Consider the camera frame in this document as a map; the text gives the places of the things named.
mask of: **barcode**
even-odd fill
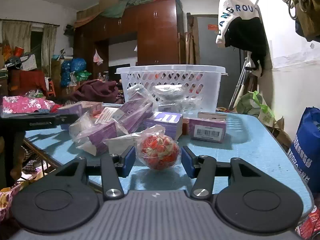
[[[202,129],[197,129],[197,135],[204,135],[208,137],[219,137],[220,132],[217,131],[212,131],[212,130],[202,130]]]

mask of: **white wall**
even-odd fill
[[[183,26],[187,31],[187,13],[218,14],[219,0],[180,0],[183,10]]]
[[[320,108],[320,43],[295,33],[295,21],[282,0],[260,0],[258,6],[273,65],[259,78],[260,88],[276,118],[284,116],[284,130],[294,139],[305,108]]]
[[[60,25],[57,29],[54,53],[72,46],[64,33],[67,24],[76,20],[77,10],[41,0],[0,0],[0,18],[12,20],[35,21]]]
[[[136,40],[109,45],[109,66],[130,64],[134,67],[138,60],[137,52],[134,51],[136,46]]]

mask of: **blue plastic bag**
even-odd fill
[[[71,61],[66,60],[61,64],[61,73],[63,72],[68,72],[70,73],[70,66],[71,66]]]
[[[83,58],[74,58],[71,60],[70,72],[85,71],[86,66],[87,63]]]
[[[320,110],[307,107],[287,155],[312,193],[320,192]]]
[[[65,88],[69,85],[69,83],[71,82],[71,77],[70,77],[70,73],[68,72],[62,72],[61,73],[61,82],[60,82],[60,86],[62,88]]]

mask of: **blue table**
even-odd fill
[[[78,156],[84,156],[88,160],[97,158],[83,150],[76,149],[68,131],[61,130],[60,127],[28,131],[26,138],[61,164]],[[228,114],[227,133],[222,144],[196,141],[191,140],[188,136],[181,136],[179,145],[187,145],[196,155],[209,155],[220,162],[229,162],[233,157],[242,158],[287,185],[303,200],[304,209],[301,219],[304,219],[313,208],[312,195],[297,173],[295,166],[292,165],[286,153],[268,130],[253,116]],[[90,180],[101,184],[100,176],[90,176]],[[185,189],[190,192],[195,179],[187,176],[181,164],[164,171],[153,171],[136,161],[130,175],[127,178],[120,178],[120,182],[125,193],[133,189]],[[219,193],[227,185],[227,178],[217,177],[213,192]]]

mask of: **plastic stool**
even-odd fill
[[[56,97],[56,93],[54,91],[54,85],[52,80],[49,81],[49,91],[48,91],[48,95],[51,96],[53,95],[54,97]]]

